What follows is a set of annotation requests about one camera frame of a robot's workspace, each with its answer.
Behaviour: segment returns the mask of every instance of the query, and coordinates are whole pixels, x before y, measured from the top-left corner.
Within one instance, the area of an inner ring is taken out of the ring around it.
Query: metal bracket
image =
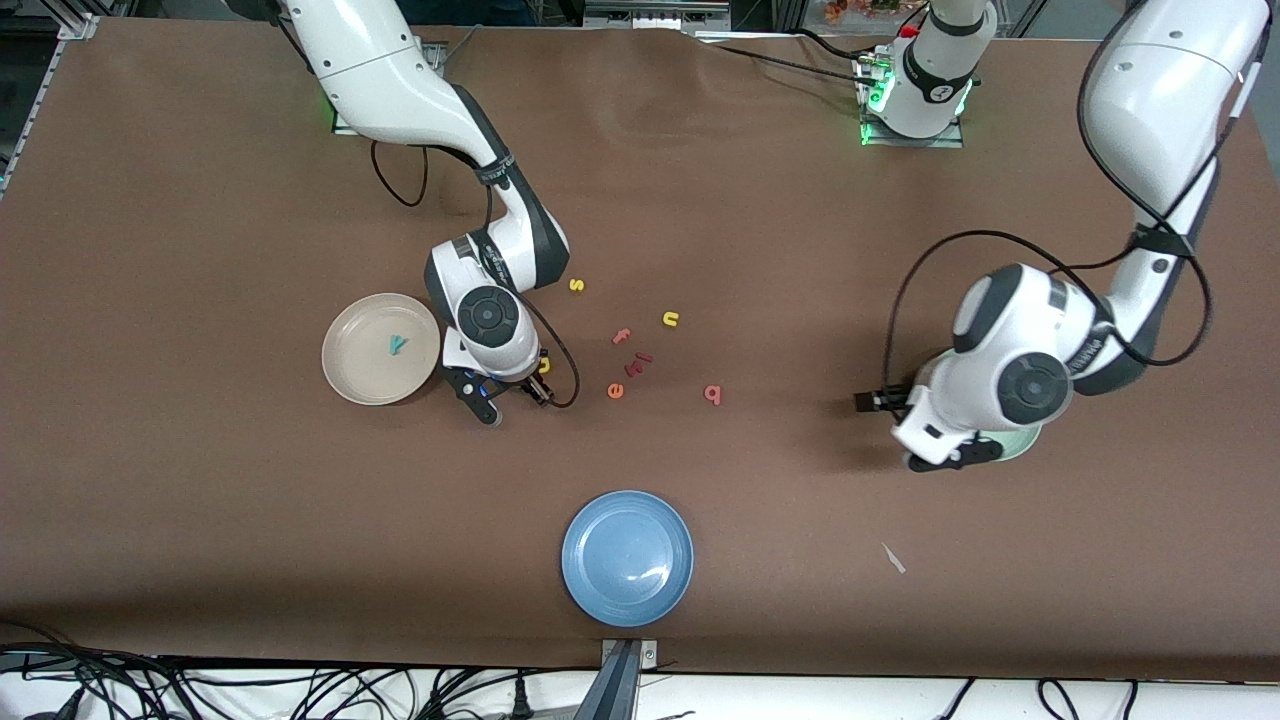
[[[58,40],[88,40],[97,32],[97,15],[79,15],[84,22],[77,24],[63,24],[58,31]]]
[[[613,641],[604,665],[595,674],[595,680],[591,680],[591,687],[586,691],[582,705],[577,706],[573,720],[635,717],[636,696],[640,693],[640,661],[644,657],[643,642],[652,641]]]
[[[600,665],[609,659],[613,646],[622,641],[607,639],[600,643]],[[658,641],[640,641],[640,669],[653,670],[658,666]]]
[[[444,79],[444,60],[449,58],[449,44],[442,40],[431,40],[428,42],[420,42],[422,50],[422,59],[426,64]]]

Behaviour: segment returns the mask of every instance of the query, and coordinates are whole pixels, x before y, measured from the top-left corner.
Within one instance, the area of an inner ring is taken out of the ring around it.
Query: brown paper sheet
[[[751,47],[840,69],[801,41]],[[579,404],[503,397],[489,430],[436,380],[371,409],[320,372],[347,304],[425,295],[430,247],[483,217],[470,173],[433,154],[406,210],[366,141],[326,132],[275,29],[105,19],[0,202],[0,612],[137,652],[591,665],[632,633],[577,610],[561,539],[591,497],[640,488],[696,546],[684,602],[634,633],[681,670],[1274,679],[1280,196],[1251,120],[1203,234],[1219,311],[1193,360],[960,474],[905,471],[890,419],[852,414],[934,240],[1121,247],[1129,208],[1075,136],[1091,50],[993,44],[968,147],[919,151],[859,146],[838,82],[673,32],[480,29],[449,77],[588,283],[531,295]],[[407,192],[417,151],[383,150]],[[906,302],[904,372],[1016,260],[942,252]],[[1184,286],[1164,354],[1198,319]],[[655,361],[628,380],[635,351]]]

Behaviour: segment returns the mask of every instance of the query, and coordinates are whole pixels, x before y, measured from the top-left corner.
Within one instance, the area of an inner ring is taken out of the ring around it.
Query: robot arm
[[[445,368],[500,382],[536,369],[540,346],[516,293],[559,279],[568,242],[479,102],[426,67],[394,0],[282,0],[329,101],[380,142],[439,147],[497,191],[507,214],[438,245],[424,273],[448,329]]]
[[[933,137],[960,113],[973,70],[996,35],[988,0],[934,0],[915,37],[890,46],[892,76],[868,108],[893,132]]]
[[[1148,356],[1156,345],[1212,196],[1220,109],[1254,60],[1231,114],[1243,110],[1268,18],[1265,0],[1224,0],[1212,13],[1198,0],[1156,0],[1124,20],[1085,79],[1083,126],[1106,167],[1148,206],[1178,204],[1167,213],[1174,232],[1138,208],[1133,250],[1100,305],[1027,265],[979,279],[960,304],[952,351],[920,370],[892,430],[908,450],[942,465],[977,433],[1053,420],[1073,389],[1100,395],[1138,379],[1144,365],[1114,334]]]

